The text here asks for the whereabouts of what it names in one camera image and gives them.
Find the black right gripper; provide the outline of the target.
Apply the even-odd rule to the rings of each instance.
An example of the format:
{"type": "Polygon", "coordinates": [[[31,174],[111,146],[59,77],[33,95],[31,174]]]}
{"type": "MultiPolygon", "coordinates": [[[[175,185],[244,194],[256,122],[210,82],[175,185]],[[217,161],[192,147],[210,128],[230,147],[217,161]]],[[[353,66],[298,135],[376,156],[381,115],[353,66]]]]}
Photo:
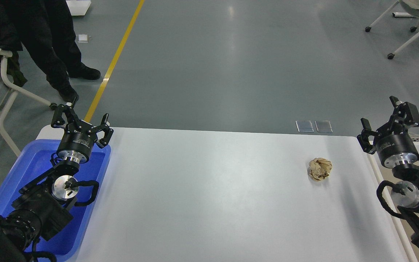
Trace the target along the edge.
{"type": "Polygon", "coordinates": [[[363,152],[377,152],[380,163],[386,168],[394,168],[401,164],[413,164],[419,161],[419,153],[414,142],[407,133],[409,129],[419,127],[419,111],[416,105],[402,102],[390,96],[394,111],[390,117],[390,128],[381,127],[374,131],[366,118],[361,118],[362,131],[356,136],[363,152]]]}

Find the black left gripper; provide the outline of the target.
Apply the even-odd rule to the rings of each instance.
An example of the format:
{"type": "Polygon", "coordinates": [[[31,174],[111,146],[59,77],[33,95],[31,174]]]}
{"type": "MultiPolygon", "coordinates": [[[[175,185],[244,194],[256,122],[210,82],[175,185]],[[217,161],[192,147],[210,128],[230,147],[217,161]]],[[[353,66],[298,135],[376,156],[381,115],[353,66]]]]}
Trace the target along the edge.
{"type": "Polygon", "coordinates": [[[57,155],[64,160],[73,158],[77,163],[88,162],[94,144],[104,148],[110,142],[114,130],[110,127],[108,118],[109,114],[104,114],[98,126],[89,123],[80,124],[80,119],[71,103],[59,104],[51,121],[52,128],[64,129],[57,155]],[[99,138],[98,133],[101,132],[103,137],[99,138]]]}

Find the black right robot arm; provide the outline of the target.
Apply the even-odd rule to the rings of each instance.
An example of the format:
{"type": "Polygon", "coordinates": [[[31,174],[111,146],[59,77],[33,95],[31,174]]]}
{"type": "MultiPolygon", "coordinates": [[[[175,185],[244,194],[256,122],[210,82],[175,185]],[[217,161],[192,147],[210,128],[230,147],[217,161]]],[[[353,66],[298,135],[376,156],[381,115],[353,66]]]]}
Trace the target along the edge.
{"type": "Polygon", "coordinates": [[[419,127],[417,107],[390,96],[394,108],[390,119],[377,130],[361,118],[363,129],[357,140],[365,153],[377,153],[380,163],[399,179],[380,182],[377,198],[391,216],[407,221],[414,231],[411,242],[419,248],[419,153],[408,130],[419,127]]]}

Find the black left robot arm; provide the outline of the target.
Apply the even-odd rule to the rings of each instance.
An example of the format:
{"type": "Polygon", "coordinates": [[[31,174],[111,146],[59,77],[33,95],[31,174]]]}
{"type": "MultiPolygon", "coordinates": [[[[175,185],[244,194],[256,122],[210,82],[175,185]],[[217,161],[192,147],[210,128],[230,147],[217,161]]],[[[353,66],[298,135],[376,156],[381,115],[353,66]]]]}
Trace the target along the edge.
{"type": "Polygon", "coordinates": [[[52,128],[64,134],[52,167],[21,189],[7,217],[0,215],[0,262],[36,262],[46,258],[56,262],[52,252],[37,251],[40,239],[48,241],[73,219],[72,207],[92,204],[100,189],[96,180],[78,180],[80,165],[90,160],[94,145],[104,148],[114,133],[106,113],[98,126],[81,120],[73,105],[60,104],[54,111],[52,128]]]}

